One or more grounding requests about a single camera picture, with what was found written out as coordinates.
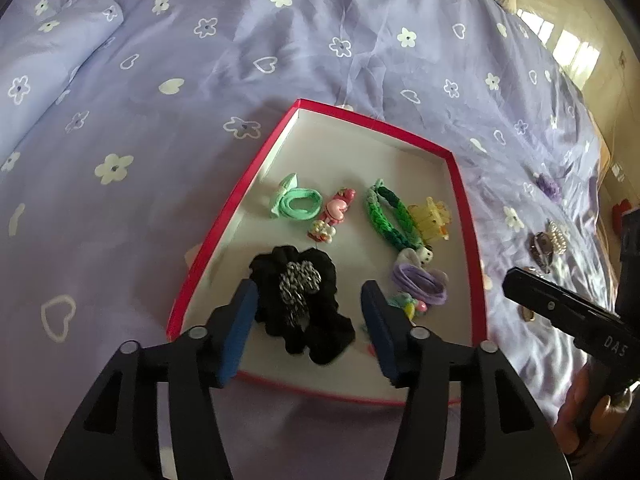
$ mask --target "floor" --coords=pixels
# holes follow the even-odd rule
[[[582,89],[617,165],[617,175],[609,171],[601,187],[600,211],[610,259],[619,269],[620,244],[610,211],[623,198],[640,202],[640,62],[603,0],[518,0],[518,6],[523,20]]]

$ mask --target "green braided hair tie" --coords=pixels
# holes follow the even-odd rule
[[[380,198],[383,198],[392,209],[394,217],[404,233],[396,229],[386,218],[382,212]],[[406,207],[393,191],[384,186],[381,178],[367,190],[365,207],[373,228],[398,251],[409,248],[416,251],[421,260],[431,259],[431,248],[424,247]]]
[[[291,207],[291,202],[299,198],[306,198],[310,200],[311,206],[309,209]],[[321,209],[322,195],[315,189],[297,187],[288,191],[284,197],[282,197],[282,200],[280,200],[280,213],[283,216],[288,216],[294,220],[311,220],[318,216]]]

